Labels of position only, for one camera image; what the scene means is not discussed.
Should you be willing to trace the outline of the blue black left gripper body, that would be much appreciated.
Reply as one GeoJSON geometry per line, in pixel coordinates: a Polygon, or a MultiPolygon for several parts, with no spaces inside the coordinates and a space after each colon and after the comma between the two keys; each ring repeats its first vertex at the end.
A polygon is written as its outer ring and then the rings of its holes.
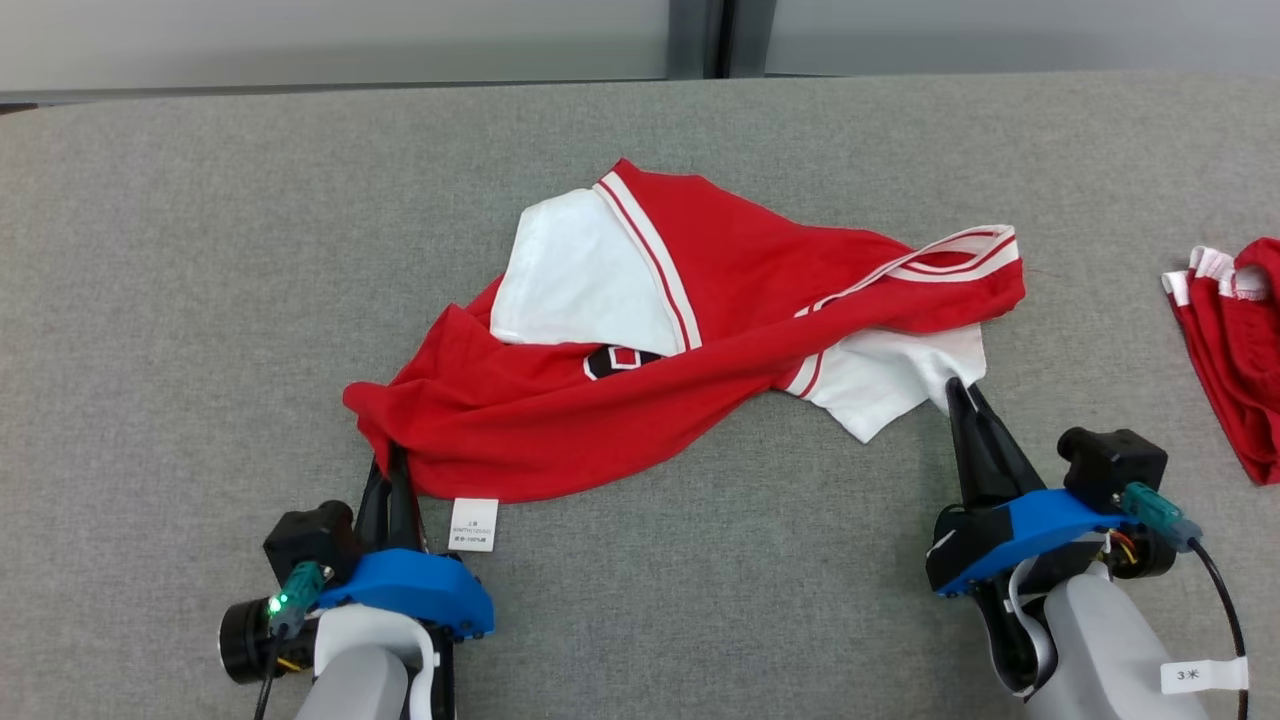
{"type": "Polygon", "coordinates": [[[383,550],[360,559],[346,580],[303,561],[285,571],[275,594],[229,607],[220,625],[221,666],[238,684],[320,674],[339,644],[339,623],[323,624],[321,615],[355,609],[406,616],[442,642],[481,639],[497,628],[492,597],[458,559],[383,550]]]}

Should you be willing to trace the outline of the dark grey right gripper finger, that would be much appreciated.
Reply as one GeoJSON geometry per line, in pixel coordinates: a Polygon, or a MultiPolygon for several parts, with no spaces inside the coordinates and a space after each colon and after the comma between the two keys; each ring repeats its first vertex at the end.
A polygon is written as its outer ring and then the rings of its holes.
{"type": "Polygon", "coordinates": [[[988,450],[989,405],[977,386],[951,377],[945,386],[950,428],[964,507],[997,505],[995,466],[988,450]]]}
{"type": "Polygon", "coordinates": [[[1044,489],[1046,484],[1039,473],[991,406],[987,428],[989,432],[987,447],[995,465],[989,473],[997,483],[997,500],[1012,500],[1044,489]]]}

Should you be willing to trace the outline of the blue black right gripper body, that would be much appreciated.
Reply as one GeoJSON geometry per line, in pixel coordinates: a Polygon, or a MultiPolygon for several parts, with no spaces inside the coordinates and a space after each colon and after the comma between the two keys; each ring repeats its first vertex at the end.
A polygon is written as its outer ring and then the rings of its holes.
{"type": "Polygon", "coordinates": [[[936,518],[925,574],[934,594],[952,598],[1084,536],[1116,532],[1132,546],[1132,578],[1160,575],[1178,555],[1170,509],[1151,488],[1107,489],[1097,509],[1069,489],[1039,489],[989,509],[951,503],[936,518]]]}

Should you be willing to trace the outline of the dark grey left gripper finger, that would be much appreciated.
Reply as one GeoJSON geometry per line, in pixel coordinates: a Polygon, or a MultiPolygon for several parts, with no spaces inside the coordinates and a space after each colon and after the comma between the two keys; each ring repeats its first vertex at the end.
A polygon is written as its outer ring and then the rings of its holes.
{"type": "Polygon", "coordinates": [[[419,497],[407,452],[398,445],[390,447],[388,484],[388,547],[424,551],[419,497]]]}
{"type": "Polygon", "coordinates": [[[387,475],[378,461],[372,460],[355,518],[355,534],[366,553],[378,552],[384,547],[389,491],[387,475]]]}

